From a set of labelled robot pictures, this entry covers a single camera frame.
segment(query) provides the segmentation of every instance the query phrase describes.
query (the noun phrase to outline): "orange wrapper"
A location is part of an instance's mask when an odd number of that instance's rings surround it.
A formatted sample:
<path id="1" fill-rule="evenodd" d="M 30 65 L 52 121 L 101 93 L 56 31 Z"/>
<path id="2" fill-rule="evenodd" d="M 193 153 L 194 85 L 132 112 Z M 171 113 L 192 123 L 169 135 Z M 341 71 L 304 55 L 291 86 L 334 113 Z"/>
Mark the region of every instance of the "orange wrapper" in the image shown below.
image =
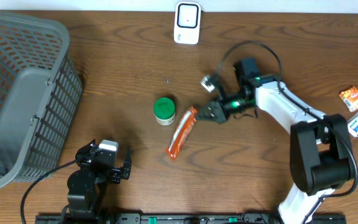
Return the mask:
<path id="1" fill-rule="evenodd" d="M 166 152 L 171 159 L 176 159 L 178 157 L 180 149 L 186 141 L 187 135 L 189 135 L 196 123 L 197 112 L 198 111 L 194 109 L 194 107 L 191 107 L 181 118 L 177 130 L 175 131 L 175 134 L 173 134 L 171 144 L 166 149 Z"/>
<path id="2" fill-rule="evenodd" d="M 351 112 L 358 109 L 358 90 L 354 86 L 346 91 L 343 91 L 339 94 L 339 96 Z"/>

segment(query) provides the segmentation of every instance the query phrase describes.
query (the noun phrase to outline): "green led light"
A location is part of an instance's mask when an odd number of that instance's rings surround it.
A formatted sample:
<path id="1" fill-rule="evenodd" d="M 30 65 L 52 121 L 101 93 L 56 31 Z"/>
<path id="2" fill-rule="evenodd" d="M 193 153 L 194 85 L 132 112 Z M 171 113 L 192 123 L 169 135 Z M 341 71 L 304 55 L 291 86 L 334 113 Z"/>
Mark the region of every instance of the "green led light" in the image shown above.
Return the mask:
<path id="1" fill-rule="evenodd" d="M 149 218 L 149 224 L 157 224 L 157 218 L 150 217 Z"/>
<path id="2" fill-rule="evenodd" d="M 238 106 L 240 106 L 240 103 L 238 101 L 234 101 L 232 103 L 232 105 L 233 105 L 233 107 L 238 107 Z"/>

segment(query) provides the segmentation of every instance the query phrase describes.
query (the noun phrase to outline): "wooden table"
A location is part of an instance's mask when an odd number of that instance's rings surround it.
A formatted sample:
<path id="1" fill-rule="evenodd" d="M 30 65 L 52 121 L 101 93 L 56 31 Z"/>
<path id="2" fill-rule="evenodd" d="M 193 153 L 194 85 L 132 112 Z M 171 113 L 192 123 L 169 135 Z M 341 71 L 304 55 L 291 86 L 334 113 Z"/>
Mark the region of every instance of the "wooden table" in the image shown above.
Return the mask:
<path id="1" fill-rule="evenodd" d="M 352 116 L 338 93 L 358 88 L 358 15 L 203 13 L 199 43 L 178 45 L 172 12 L 21 13 L 67 26 L 71 56 L 85 79 L 60 163 L 73 160 L 77 149 L 94 138 L 120 144 L 117 165 L 131 147 L 131 178 L 108 189 L 104 205 L 111 208 L 242 213 L 272 210 L 284 200 L 292 185 L 289 135 L 263 111 L 259 119 L 200 122 L 177 160 L 164 151 L 183 112 L 213 97 L 200 80 L 239 41 L 271 46 L 282 60 L 284 82 L 311 106 Z M 268 52 L 243 47 L 221 73 L 227 90 L 238 90 L 231 65 L 244 57 L 256 57 L 264 73 L 278 71 Z M 161 96 L 173 97 L 177 105 L 178 119 L 168 127 L 153 114 Z M 358 138 L 352 138 L 352 145 L 358 161 Z M 40 213 L 60 213 L 67 204 L 67 178 L 77 169 L 63 169 L 35 187 L 25 204 L 28 223 Z M 13 183 L 0 189 L 0 223 L 21 222 L 19 205 L 28 186 Z M 327 199 L 319 211 L 343 212 L 348 223 L 358 223 L 358 188 L 348 197 Z"/>

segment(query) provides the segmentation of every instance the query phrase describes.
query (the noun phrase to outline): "green lid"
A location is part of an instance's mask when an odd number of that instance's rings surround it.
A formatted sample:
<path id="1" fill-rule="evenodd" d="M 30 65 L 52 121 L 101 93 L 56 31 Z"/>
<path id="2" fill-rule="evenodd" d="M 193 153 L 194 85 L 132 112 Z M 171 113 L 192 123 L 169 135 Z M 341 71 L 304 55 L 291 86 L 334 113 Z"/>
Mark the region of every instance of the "green lid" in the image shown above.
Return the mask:
<path id="1" fill-rule="evenodd" d="M 160 119 L 170 119 L 175 114 L 175 104 L 169 98 L 159 98 L 154 104 L 154 114 Z"/>

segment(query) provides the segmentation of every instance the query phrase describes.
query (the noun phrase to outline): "small jar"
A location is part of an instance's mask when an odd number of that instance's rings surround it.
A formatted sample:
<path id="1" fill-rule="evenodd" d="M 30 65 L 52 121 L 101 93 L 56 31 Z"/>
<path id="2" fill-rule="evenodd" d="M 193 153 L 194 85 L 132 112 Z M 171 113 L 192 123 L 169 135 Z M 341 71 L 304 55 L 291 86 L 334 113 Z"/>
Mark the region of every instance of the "small jar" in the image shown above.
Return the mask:
<path id="1" fill-rule="evenodd" d="M 175 120 L 175 104 L 169 98 L 159 98 L 154 104 L 155 119 L 161 125 L 170 125 Z"/>

